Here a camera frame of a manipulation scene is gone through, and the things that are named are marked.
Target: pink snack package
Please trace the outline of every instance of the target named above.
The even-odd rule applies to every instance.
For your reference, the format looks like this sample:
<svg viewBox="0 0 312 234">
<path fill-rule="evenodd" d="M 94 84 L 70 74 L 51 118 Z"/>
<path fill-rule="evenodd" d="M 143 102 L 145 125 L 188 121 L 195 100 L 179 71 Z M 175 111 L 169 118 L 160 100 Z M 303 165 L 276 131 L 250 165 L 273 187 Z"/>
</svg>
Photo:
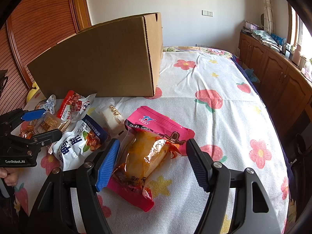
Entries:
<svg viewBox="0 0 312 234">
<path fill-rule="evenodd" d="M 195 133 L 147 106 L 135 110 L 124 123 L 127 136 L 107 187 L 147 212 L 154 206 L 148 183 L 186 156 L 186 141 Z"/>
</svg>

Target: metal screw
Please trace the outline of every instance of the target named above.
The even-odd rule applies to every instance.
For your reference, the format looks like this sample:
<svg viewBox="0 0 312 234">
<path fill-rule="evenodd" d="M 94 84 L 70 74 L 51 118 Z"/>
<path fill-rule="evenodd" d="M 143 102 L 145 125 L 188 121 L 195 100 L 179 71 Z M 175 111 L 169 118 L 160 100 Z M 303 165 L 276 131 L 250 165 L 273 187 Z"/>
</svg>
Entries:
<svg viewBox="0 0 312 234">
<path fill-rule="evenodd" d="M 58 174 L 60 172 L 60 168 L 56 167 L 52 170 L 53 174 Z"/>
<path fill-rule="evenodd" d="M 221 168 L 221 167 L 222 167 L 222 164 L 221 164 L 220 162 L 214 162 L 214 163 L 213 163 L 213 166 L 214 166 L 215 168 Z"/>
<path fill-rule="evenodd" d="M 84 166 L 85 168 L 90 168 L 90 167 L 92 167 L 92 165 L 93 165 L 92 162 L 85 162 L 85 163 L 83 164 L 83 166 Z"/>
<path fill-rule="evenodd" d="M 246 172 L 249 173 L 249 174 L 254 174 L 255 173 L 255 171 L 253 169 L 251 169 L 251 168 L 247 168 Z"/>
</svg>

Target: box side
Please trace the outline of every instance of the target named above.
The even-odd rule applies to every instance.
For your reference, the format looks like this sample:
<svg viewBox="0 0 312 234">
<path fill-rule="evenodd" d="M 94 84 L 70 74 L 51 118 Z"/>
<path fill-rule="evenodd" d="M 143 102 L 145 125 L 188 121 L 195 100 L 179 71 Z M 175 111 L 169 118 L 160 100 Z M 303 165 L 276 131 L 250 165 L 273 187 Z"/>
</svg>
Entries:
<svg viewBox="0 0 312 234">
<path fill-rule="evenodd" d="M 161 26 L 161 14 L 153 13 L 144 15 L 144 20 L 152 72 L 152 83 L 153 89 L 155 91 L 159 77 L 160 62 L 163 54 L 163 30 Z"/>
<path fill-rule="evenodd" d="M 152 96 L 143 17 L 89 28 L 45 51 L 28 68 L 46 97 Z"/>
</svg>

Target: beige curtain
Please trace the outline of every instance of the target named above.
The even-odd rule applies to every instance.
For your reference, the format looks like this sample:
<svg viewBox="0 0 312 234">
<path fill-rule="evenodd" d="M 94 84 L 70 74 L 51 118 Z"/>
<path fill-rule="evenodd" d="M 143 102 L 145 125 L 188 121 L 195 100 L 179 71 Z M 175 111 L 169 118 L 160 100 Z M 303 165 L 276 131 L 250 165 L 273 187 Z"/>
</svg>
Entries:
<svg viewBox="0 0 312 234">
<path fill-rule="evenodd" d="M 272 0 L 263 0 L 264 4 L 264 30 L 275 33 Z"/>
</svg>

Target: bedspread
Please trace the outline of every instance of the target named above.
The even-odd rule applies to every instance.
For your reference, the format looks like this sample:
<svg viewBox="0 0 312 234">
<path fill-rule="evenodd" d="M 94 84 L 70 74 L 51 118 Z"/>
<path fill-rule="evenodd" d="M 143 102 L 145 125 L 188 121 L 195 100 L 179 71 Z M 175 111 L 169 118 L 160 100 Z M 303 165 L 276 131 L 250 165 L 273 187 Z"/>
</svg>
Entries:
<svg viewBox="0 0 312 234">
<path fill-rule="evenodd" d="M 230 53 L 215 49 L 166 47 L 155 96 L 115 97 L 115 105 L 125 118 L 147 105 L 192 129 L 201 150 L 214 161 L 234 170 L 253 168 L 268 193 L 282 231 L 289 196 L 281 146 L 265 105 L 230 58 Z M 104 99 L 96 98 L 89 111 Z M 29 213 L 47 175 L 59 166 L 44 148 L 37 162 L 35 168 L 27 168 L 21 174 L 16 187 L 18 200 Z M 107 188 L 98 193 L 112 232 L 194 233 L 208 194 L 199 187 L 188 158 L 179 158 L 150 187 L 155 206 L 147 213 Z M 229 229 L 234 195 L 235 190 L 231 189 L 221 233 Z M 74 189 L 72 197 L 77 228 L 85 232 Z"/>
</svg>

